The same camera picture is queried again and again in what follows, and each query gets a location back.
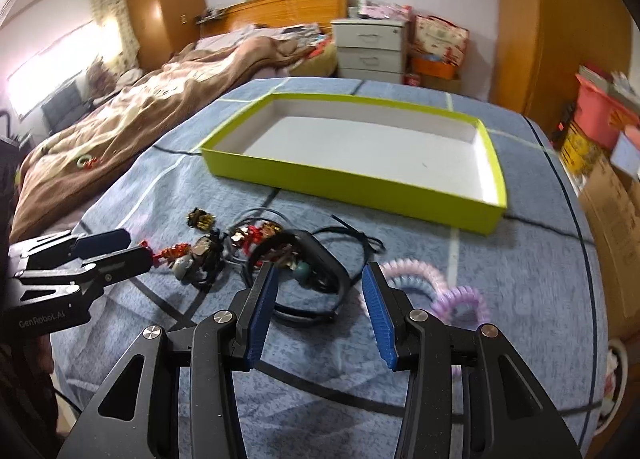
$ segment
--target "teal bead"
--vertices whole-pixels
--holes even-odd
[[[296,269],[293,270],[292,275],[299,283],[305,283],[311,275],[311,266],[305,261],[300,261]]]

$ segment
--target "wooden headboard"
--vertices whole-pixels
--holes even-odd
[[[228,33],[248,24],[282,28],[317,22],[323,31],[331,30],[331,21],[347,16],[347,0],[249,0],[225,10],[220,20],[207,23],[204,36]]]

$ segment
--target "cardboard box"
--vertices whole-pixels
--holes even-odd
[[[600,261],[609,338],[640,331],[640,184],[625,187],[602,157],[580,194]]]

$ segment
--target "bed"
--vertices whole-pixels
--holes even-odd
[[[337,57],[323,33],[343,16],[346,0],[251,0],[226,9],[204,27],[207,38],[28,155],[12,242],[78,218],[146,147],[225,92],[252,78],[330,75]],[[81,165],[87,156],[94,164]]]
[[[216,178],[188,152],[220,122],[268,93],[322,92],[385,97],[427,104],[481,118],[489,129],[508,191],[508,211],[492,235],[459,232],[394,214],[284,190]],[[269,205],[296,226],[333,224],[336,214],[380,238],[379,261],[410,257],[431,262],[450,283],[471,285],[486,298],[491,320],[523,356],[586,453],[602,400],[606,315],[596,250],[587,221],[558,157],[542,131],[523,116],[439,91],[380,82],[285,78],[255,80],[204,107],[140,155],[82,217],[77,232],[124,227],[133,241],[164,247],[193,241],[184,222],[194,207],[219,226],[246,208]],[[359,245],[324,240],[354,272]],[[178,283],[166,268],[119,283],[94,302],[92,320],[52,335],[65,394],[85,406],[143,328],[187,327],[228,306],[241,289],[225,272],[200,293]],[[294,289],[286,290],[292,295]],[[415,305],[425,298],[410,292]],[[308,302],[300,297],[299,302]],[[188,376],[180,386],[182,457],[188,453]],[[330,326],[293,329],[272,323],[262,361],[235,374],[238,412],[248,457],[389,458],[394,454],[407,376],[380,359],[357,287]],[[460,383],[454,382],[451,456],[462,447]]]

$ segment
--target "blue bedsheet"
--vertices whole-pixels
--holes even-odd
[[[331,214],[382,239],[380,261],[428,261],[451,282],[485,296],[495,322],[549,393],[586,452],[602,399],[606,314],[591,233],[558,157],[542,131],[523,116],[446,93],[357,80],[257,80],[226,94],[163,136],[158,146],[190,150],[221,121],[269,92],[322,92],[385,97],[480,118],[489,129],[508,192],[508,212],[492,235],[459,232],[394,214],[219,179],[201,157],[144,152],[82,217],[76,228],[100,232],[124,227],[138,242],[161,248],[193,242],[186,213],[198,206],[226,226],[238,213],[262,205],[282,211],[302,229],[334,224]],[[331,240],[328,248],[351,272],[362,249]],[[178,283],[166,268],[119,283],[92,306],[92,320],[52,335],[56,369],[66,394],[84,406],[118,358],[146,326],[165,329],[199,322],[228,307],[242,281],[226,272],[209,295]],[[283,287],[281,295],[297,295]],[[412,293],[415,304],[428,302]],[[293,329],[272,323],[261,371],[235,373],[238,412],[248,457],[393,457],[407,376],[380,359],[358,291],[335,324]],[[188,418],[188,379],[181,383],[181,421]],[[462,412],[459,381],[454,413]],[[180,438],[187,457],[188,431]],[[452,457],[460,456],[462,427],[454,424]]]

